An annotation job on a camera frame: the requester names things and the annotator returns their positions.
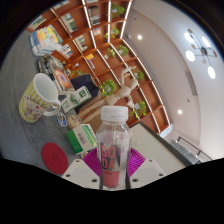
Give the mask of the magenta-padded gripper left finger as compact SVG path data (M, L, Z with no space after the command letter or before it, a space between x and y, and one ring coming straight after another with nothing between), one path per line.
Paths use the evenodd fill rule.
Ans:
M83 188L98 189L100 176L91 163L95 155L96 150L92 150L90 153L85 153L83 158L75 159L62 178Z

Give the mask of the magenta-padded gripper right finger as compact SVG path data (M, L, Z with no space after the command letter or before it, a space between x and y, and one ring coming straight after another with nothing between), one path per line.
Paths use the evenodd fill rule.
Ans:
M131 148L128 156L128 179L131 189L143 187L165 176L165 172L152 158L145 158Z

